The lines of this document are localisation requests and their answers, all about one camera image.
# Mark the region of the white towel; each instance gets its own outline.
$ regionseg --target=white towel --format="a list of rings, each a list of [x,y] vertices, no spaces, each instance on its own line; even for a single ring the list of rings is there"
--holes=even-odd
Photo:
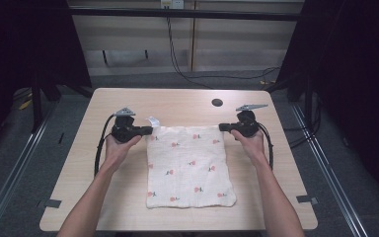
[[[232,206],[223,132],[218,126],[154,127],[146,136],[147,207]]]

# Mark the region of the table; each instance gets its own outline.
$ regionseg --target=table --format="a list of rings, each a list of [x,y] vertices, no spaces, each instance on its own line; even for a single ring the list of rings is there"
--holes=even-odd
[[[223,101],[214,107],[213,99]],[[291,154],[278,115],[267,92],[188,89],[114,89],[95,91],[60,173],[51,199],[59,208],[48,207],[40,222],[44,231],[59,230],[63,220],[93,180],[97,145],[109,115],[129,107],[136,113],[134,125],[150,125],[154,117],[163,126],[217,125],[236,122],[236,108],[245,104],[268,104],[254,110],[257,120],[269,131],[274,145],[274,173],[296,209],[304,229],[317,227],[310,202]],[[142,139],[114,174],[107,193],[98,230],[112,231],[206,231],[265,229],[261,195],[255,168],[231,134],[224,134],[227,164],[237,202],[232,207],[153,208],[146,207],[147,156]]]

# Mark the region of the metal rail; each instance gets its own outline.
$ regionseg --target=metal rail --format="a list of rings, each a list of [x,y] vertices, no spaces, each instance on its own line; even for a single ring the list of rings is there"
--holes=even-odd
[[[162,17],[162,18],[202,18],[296,22],[299,20],[320,21],[324,16],[304,16],[297,13],[230,12],[182,9],[107,8],[71,6],[68,8],[13,6],[12,10],[21,14],[113,16],[113,17]]]
[[[17,163],[15,164],[14,168],[11,171],[11,174],[9,175],[8,179],[6,180],[4,186],[0,191],[0,219],[12,197],[12,194],[15,191],[15,188],[20,183],[21,178],[25,170],[27,169],[31,157],[34,151],[36,150],[38,142],[40,141],[42,134],[44,133],[47,127],[47,122],[51,118],[56,106],[57,103],[54,102],[52,107],[49,109],[49,112],[47,113],[46,117],[42,121],[41,126],[36,130],[35,133],[30,135],[29,141],[24,147],[23,152],[19,156]]]
[[[297,121],[301,126],[306,127],[305,118],[303,112],[301,111],[298,105],[292,107],[292,110],[297,118]],[[337,200],[338,205],[340,206],[341,212],[349,225],[350,230],[352,231],[353,236],[355,237],[367,237],[368,234],[365,231],[365,228],[359,218],[358,213],[344,192],[340,181],[334,173],[334,170],[331,167],[331,163],[326,157],[325,153],[318,140],[309,129],[303,129],[305,137],[310,137],[308,139],[308,143],[310,148],[312,149],[313,154],[315,155],[316,161],[318,162],[320,168],[322,169],[322,173],[325,176],[326,181],[328,182],[329,187],[331,188],[332,193]]]

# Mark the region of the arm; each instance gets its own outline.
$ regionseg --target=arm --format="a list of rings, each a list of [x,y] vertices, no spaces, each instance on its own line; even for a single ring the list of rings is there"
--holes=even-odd
[[[88,190],[64,220],[57,236],[94,235],[113,174],[124,161],[131,146],[140,139],[141,136],[135,136],[127,143],[120,144],[111,135],[107,137],[106,160]]]
[[[232,135],[242,146],[257,169],[263,199],[265,228],[269,236],[304,236],[294,207],[282,191],[264,154],[264,135],[258,131],[254,137],[244,137],[239,131]]]

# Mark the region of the wire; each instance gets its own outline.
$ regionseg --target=wire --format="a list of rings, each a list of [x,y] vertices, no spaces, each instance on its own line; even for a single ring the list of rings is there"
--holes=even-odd
[[[275,71],[277,69],[280,69],[280,67],[269,67],[269,68],[266,68],[262,72],[261,75],[252,76],[252,77],[218,76],[218,75],[213,75],[213,76],[187,76],[187,75],[184,75],[184,73],[180,69],[180,66],[178,64],[178,60],[177,60],[177,57],[176,57],[176,54],[175,54],[175,47],[174,47],[174,41],[173,41],[173,37],[172,37],[172,30],[171,30],[171,28],[172,28],[171,27],[171,19],[167,18],[167,22],[168,22],[168,35],[169,35],[169,44],[170,44],[170,53],[171,53],[172,65],[174,66],[175,71],[179,75],[181,75],[184,79],[186,79],[188,82],[191,82],[192,84],[196,84],[196,85],[208,88],[208,89],[213,89],[212,87],[209,87],[209,86],[204,85],[202,83],[191,81],[190,79],[217,78],[217,77],[221,77],[221,78],[229,78],[229,79],[251,80],[251,79],[258,79],[258,78],[262,78],[262,77],[265,78],[266,75],[270,74],[271,72],[273,72],[273,71]]]
[[[263,132],[263,134],[266,137],[266,141],[268,143],[268,150],[269,150],[269,166],[271,169],[273,169],[273,150],[272,150],[272,143],[270,142],[270,136],[269,132],[267,131],[266,127],[258,122],[258,125],[260,127],[260,130]]]
[[[319,122],[319,119],[316,118],[317,117],[317,112],[315,112],[315,120],[313,121],[313,127],[316,126],[316,124]],[[303,130],[303,129],[306,129],[307,126],[298,126],[298,127],[289,127],[289,128],[283,128],[284,131],[298,131],[298,130]]]
[[[315,110],[315,121],[313,122],[313,130],[312,130],[312,133],[309,134],[308,136],[306,137],[301,137],[299,139],[296,139],[294,141],[291,141],[289,144],[290,144],[290,148],[291,149],[294,149],[296,148],[297,146],[303,144],[305,141],[308,141],[310,140],[311,138],[313,138],[316,133],[319,131],[319,128],[320,128],[320,124],[321,124],[321,119],[322,119],[322,112],[321,112],[321,109],[322,109],[322,101],[319,99],[319,97],[316,99],[317,100],[317,107],[316,107],[316,110]]]
[[[107,119],[106,124],[104,125],[103,134],[101,135],[100,142],[98,144],[97,154],[95,156],[95,167],[94,167],[94,176],[97,176],[98,171],[100,169],[100,157],[101,157],[101,151],[103,150],[104,142],[106,141],[106,129],[109,125],[110,120],[113,118],[114,115],[110,115],[110,117]]]

